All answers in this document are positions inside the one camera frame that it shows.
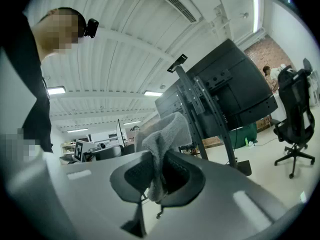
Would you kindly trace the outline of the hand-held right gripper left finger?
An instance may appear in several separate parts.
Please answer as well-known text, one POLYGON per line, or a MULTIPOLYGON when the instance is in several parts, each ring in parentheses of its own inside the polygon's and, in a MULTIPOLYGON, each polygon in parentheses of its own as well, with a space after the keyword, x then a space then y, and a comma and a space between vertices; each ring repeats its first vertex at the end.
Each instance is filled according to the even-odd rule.
POLYGON ((7 195, 29 239, 146 240, 139 203, 122 200, 110 178, 141 154, 63 165, 50 153, 7 162, 7 195))

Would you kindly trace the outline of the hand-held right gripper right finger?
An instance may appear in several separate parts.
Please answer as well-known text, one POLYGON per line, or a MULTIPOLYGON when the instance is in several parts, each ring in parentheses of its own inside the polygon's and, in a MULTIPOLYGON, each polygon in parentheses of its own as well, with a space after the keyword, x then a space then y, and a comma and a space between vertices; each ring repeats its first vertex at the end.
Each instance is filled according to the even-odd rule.
POLYGON ((146 240, 277 240, 304 208, 297 204, 288 209, 228 165, 176 156, 202 171, 204 187, 188 205, 165 208, 146 240))

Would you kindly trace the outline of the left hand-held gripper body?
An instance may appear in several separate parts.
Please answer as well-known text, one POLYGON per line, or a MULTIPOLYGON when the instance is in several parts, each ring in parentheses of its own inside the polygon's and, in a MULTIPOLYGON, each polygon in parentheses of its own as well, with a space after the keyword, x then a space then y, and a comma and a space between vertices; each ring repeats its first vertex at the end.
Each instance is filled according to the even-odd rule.
POLYGON ((106 147, 103 142, 87 142, 77 139, 75 142, 74 160, 80 163, 96 161, 96 151, 106 147))

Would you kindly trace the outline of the grey cloth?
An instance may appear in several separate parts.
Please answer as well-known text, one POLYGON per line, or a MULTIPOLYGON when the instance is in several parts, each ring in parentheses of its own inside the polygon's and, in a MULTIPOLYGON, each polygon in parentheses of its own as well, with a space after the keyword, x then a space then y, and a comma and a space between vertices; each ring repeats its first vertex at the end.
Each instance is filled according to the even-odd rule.
POLYGON ((135 152, 149 151, 153 159, 153 178, 148 187, 147 198, 152 202, 161 201, 168 193, 163 175, 163 164, 167 151, 192 143, 188 121, 174 112, 135 134, 135 152))

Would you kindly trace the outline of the computer monitor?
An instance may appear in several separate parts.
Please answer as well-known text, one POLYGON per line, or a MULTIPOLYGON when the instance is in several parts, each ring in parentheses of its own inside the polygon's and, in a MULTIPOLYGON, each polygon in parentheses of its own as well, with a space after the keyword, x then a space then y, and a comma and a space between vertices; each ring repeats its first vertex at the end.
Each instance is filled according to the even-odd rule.
POLYGON ((121 130, 121 124, 120 124, 119 119, 117 120, 117 124, 116 124, 116 135, 117 135, 118 144, 120 146, 124 147, 125 144, 124 144, 124 139, 123 139, 122 130, 121 130))

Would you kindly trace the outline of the dark green tub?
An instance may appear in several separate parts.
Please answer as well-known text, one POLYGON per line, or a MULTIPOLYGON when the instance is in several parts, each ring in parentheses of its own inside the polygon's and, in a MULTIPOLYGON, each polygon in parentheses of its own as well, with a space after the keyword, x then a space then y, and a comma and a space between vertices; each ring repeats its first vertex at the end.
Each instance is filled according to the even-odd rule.
POLYGON ((246 146, 245 138, 254 143, 257 140, 257 134, 257 124, 255 122, 230 131, 229 137, 232 148, 235 150, 246 146))

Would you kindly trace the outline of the person's black-shirted torso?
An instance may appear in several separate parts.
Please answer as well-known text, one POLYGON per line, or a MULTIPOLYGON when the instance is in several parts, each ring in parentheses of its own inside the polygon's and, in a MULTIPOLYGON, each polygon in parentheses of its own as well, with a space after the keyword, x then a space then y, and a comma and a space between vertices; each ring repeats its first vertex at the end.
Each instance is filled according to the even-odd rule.
POLYGON ((0 29, 4 31, 0 37, 0 47, 4 48, 4 54, 8 56, 16 73, 36 98, 22 125, 23 137, 38 141, 45 152, 52 153, 50 97, 27 17, 22 12, 16 12, 8 17, 8 23, 0 29))

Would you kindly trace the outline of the black office chair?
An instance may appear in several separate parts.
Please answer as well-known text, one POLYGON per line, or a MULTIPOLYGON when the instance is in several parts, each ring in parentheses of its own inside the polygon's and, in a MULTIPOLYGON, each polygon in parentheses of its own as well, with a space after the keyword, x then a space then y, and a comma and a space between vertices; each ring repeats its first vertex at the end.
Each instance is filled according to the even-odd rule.
POLYGON ((297 72, 289 72, 283 69, 279 76, 278 94, 284 110, 286 119, 283 121, 272 119, 274 125, 273 132, 277 135, 279 142, 287 142, 292 147, 286 146, 286 155, 274 162, 276 166, 279 162, 293 158, 292 172, 289 178, 295 176, 296 160, 298 157, 310 160, 310 164, 315 163, 315 157, 302 152, 308 148, 308 142, 315 132, 315 118, 310 110, 310 95, 308 76, 312 73, 311 68, 302 68, 297 72))

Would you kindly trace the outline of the black television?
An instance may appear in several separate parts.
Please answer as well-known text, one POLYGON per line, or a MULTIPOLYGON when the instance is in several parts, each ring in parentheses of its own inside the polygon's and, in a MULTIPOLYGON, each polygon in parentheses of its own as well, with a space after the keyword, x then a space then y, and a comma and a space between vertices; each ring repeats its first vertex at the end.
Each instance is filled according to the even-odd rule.
MULTIPOLYGON (((185 72, 191 80, 200 77, 210 95, 217 98, 229 131, 255 123, 278 108, 271 88, 260 70, 230 39, 185 72)), ((177 96, 177 85, 180 84, 178 76, 178 80, 155 101, 161 118, 183 111, 177 96)), ((198 121, 204 138, 220 135, 213 114, 204 98, 200 99, 205 112, 198 116, 198 121)))

